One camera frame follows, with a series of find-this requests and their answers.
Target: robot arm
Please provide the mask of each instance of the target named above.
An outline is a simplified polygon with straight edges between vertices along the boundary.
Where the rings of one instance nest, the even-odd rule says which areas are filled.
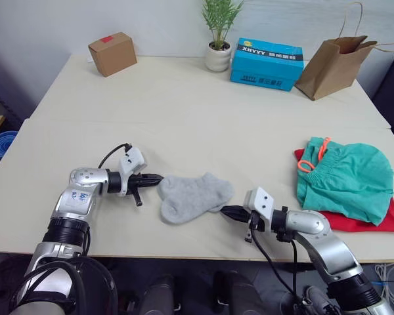
[[[126,145],[126,152],[120,159],[118,171],[89,167],[74,169],[70,173],[68,187],[56,203],[48,231],[42,242],[37,245],[25,275],[28,276],[53,261],[73,261],[76,257],[86,255],[90,243],[89,225],[95,209],[99,207],[101,197],[106,194],[117,194],[120,197],[133,194],[136,204],[142,205],[138,188],[157,185],[163,179],[156,174],[140,174],[145,167],[146,163],[140,150]],[[26,281],[18,292],[17,303],[21,302],[30,286],[43,274],[45,272]],[[56,268],[41,280],[35,290],[68,297],[73,286],[72,278],[67,270]],[[45,303],[49,304],[50,312],[55,309],[56,314],[59,314],[56,304],[48,301],[20,305],[11,314],[37,314],[35,309],[46,308]]]
[[[273,203],[274,199],[262,188],[247,193],[244,208],[252,213],[252,230],[257,230],[253,222],[258,224],[262,216],[265,230],[276,233],[280,242],[300,243],[328,285],[329,296],[337,300],[344,314],[394,315],[348,246],[332,232],[326,217],[316,211],[288,211],[285,207],[274,210]]]

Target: floor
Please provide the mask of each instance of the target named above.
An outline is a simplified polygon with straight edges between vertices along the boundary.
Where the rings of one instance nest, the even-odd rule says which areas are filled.
[[[29,263],[29,255],[0,254],[0,315],[7,315],[7,300],[15,283],[21,279]],[[211,283],[216,271],[237,271],[254,283],[261,299],[271,314],[280,314],[279,304],[286,298],[286,292],[274,277],[266,262],[246,261],[207,261],[207,260],[172,260],[172,259],[99,259],[111,271],[119,291],[134,293],[139,299],[146,288],[162,274],[172,274],[179,279],[179,291],[182,296],[180,314],[214,314],[211,310]],[[282,277],[289,284],[292,282],[290,264],[278,264]],[[298,265],[298,293],[308,285],[323,289],[326,286],[310,264]],[[364,265],[366,275],[371,281],[378,278],[373,265]]]

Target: black cable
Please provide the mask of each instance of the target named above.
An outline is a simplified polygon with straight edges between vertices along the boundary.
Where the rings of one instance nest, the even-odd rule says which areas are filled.
[[[119,149],[121,149],[121,148],[123,148],[123,147],[125,148],[125,151],[126,151],[126,152],[132,148],[132,146],[131,146],[130,143],[123,143],[123,144],[120,144],[119,146],[116,146],[116,147],[115,147],[114,149],[112,149],[112,150],[110,151],[110,153],[108,153],[108,154],[104,157],[104,159],[99,163],[98,168],[100,169],[100,168],[102,167],[102,165],[105,163],[105,161],[106,161],[115,151],[117,151],[117,150],[119,150]]]
[[[48,272],[49,270],[56,270],[59,268],[66,271],[70,279],[72,280],[75,295],[76,295],[76,314],[86,315],[87,314],[86,294],[85,294],[85,287],[83,286],[82,279],[80,278],[80,275],[77,273],[77,270],[71,264],[65,261],[49,262],[44,266],[36,268],[34,271],[24,276],[22,281],[16,286],[16,289],[13,291],[13,294],[11,295],[11,299],[9,302],[9,312],[12,312],[17,307],[16,305],[17,295],[27,281],[31,280],[33,277],[37,276],[38,274],[41,274],[43,272]]]
[[[251,236],[252,236],[252,238],[253,238],[253,240],[254,240],[256,246],[257,246],[258,249],[260,250],[260,252],[262,252],[262,254],[264,255],[264,257],[265,257],[265,258],[267,259],[267,261],[269,262],[270,267],[272,268],[272,270],[273,270],[273,272],[274,272],[276,278],[278,279],[278,281],[280,281],[280,283],[281,283],[282,285],[284,285],[284,287],[290,292],[290,294],[292,294],[295,298],[297,298],[296,292],[293,291],[293,290],[288,286],[288,284],[282,279],[282,277],[280,277],[280,274],[278,274],[278,272],[277,272],[277,270],[276,270],[276,267],[274,267],[274,264],[273,264],[273,262],[272,262],[270,256],[265,252],[265,250],[262,248],[262,246],[261,246],[260,243],[258,242],[257,238],[255,237],[255,233],[254,233],[253,230],[251,230]]]
[[[297,293],[296,293],[297,249],[296,249],[295,242],[293,240],[291,240],[290,243],[291,243],[291,245],[292,245],[292,247],[294,249],[294,270],[293,270],[292,283],[293,283],[293,287],[294,287],[295,296],[297,296]]]
[[[111,273],[106,269],[100,262],[92,259],[91,257],[76,257],[68,259],[69,263],[72,264],[88,264],[97,270],[105,280],[105,283],[110,290],[111,299],[112,299],[112,314],[118,315],[118,292],[117,287],[115,285],[115,281],[112,278]]]
[[[89,248],[91,246],[91,229],[89,227],[87,227],[86,236],[87,236],[87,245],[86,245],[86,250],[85,250],[85,256],[87,256],[87,254],[89,252]]]
[[[20,300],[19,304],[25,304],[26,300],[28,299],[29,295],[32,294],[32,292],[35,291],[35,289],[37,288],[37,286],[39,286],[39,284],[46,278],[48,277],[50,274],[52,274],[55,271],[55,269],[50,269],[46,272],[44,272],[40,277],[38,277],[38,279],[36,279],[36,281],[31,284],[31,286],[29,286],[29,289],[26,290],[26,293],[24,295],[24,297],[22,297],[22,299]]]
[[[83,248],[82,255],[83,256],[87,256],[90,246],[91,246],[91,229],[88,226],[86,229],[86,232],[85,232],[85,239],[82,244],[82,248]]]

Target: red cloth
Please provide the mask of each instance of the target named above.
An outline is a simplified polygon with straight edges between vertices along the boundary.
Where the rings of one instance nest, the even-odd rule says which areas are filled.
[[[304,149],[295,151],[296,159],[302,158]],[[375,226],[370,222],[347,218],[341,213],[321,211],[321,213],[330,221],[333,230],[346,232],[394,232],[394,198],[389,202],[388,212],[380,225]]]

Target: green plant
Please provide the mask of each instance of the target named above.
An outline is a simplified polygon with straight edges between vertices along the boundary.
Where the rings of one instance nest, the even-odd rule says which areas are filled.
[[[211,48],[222,50],[226,35],[243,4],[244,0],[238,5],[232,0],[204,0],[203,17],[213,35]]]

